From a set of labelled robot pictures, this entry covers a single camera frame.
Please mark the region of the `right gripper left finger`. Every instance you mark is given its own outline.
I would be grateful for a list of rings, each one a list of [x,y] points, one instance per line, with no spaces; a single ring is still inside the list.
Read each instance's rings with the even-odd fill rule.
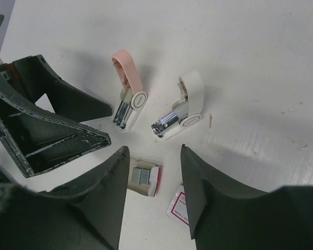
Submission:
[[[130,152],[49,192],[15,183],[0,168],[0,249],[118,249]]]

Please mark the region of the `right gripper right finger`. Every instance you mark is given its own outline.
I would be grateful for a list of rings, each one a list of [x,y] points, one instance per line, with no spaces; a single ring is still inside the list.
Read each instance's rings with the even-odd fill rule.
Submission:
[[[313,249],[313,186],[264,192],[180,153],[190,236],[197,249]]]

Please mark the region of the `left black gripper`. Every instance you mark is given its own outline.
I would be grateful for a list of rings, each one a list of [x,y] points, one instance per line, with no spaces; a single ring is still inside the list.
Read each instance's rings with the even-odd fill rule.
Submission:
[[[109,104],[64,81],[42,55],[11,63],[12,86],[0,74],[0,142],[24,177],[52,171],[110,146],[107,133],[79,122],[112,115]],[[35,105],[47,95],[55,113]],[[8,182],[0,144],[0,182]]]

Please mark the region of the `red white staple box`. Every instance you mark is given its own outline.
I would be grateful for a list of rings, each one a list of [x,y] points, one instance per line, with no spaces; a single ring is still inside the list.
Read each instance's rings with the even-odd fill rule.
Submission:
[[[189,220],[186,206],[186,196],[184,191],[184,185],[181,183],[166,211],[169,218],[189,230]]]

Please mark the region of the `staple box tray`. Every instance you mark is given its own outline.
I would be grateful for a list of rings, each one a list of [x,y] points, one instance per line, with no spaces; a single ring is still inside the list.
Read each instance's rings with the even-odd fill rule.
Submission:
[[[127,188],[147,197],[155,197],[162,166],[142,159],[130,158]]]

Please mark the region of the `pink white mini stapler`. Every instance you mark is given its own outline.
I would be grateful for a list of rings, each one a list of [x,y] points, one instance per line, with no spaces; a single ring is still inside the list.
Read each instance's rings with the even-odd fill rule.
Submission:
[[[128,132],[136,123],[146,101],[147,94],[143,90],[142,82],[130,53],[121,49],[112,57],[122,89],[120,103],[112,123],[120,132]]]

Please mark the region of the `white staple remover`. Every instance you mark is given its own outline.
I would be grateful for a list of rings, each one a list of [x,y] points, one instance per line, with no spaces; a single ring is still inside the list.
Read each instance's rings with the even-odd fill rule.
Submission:
[[[198,73],[191,72],[179,76],[180,98],[171,111],[151,125],[153,135],[159,140],[170,139],[190,128],[202,118],[204,104],[204,83]]]

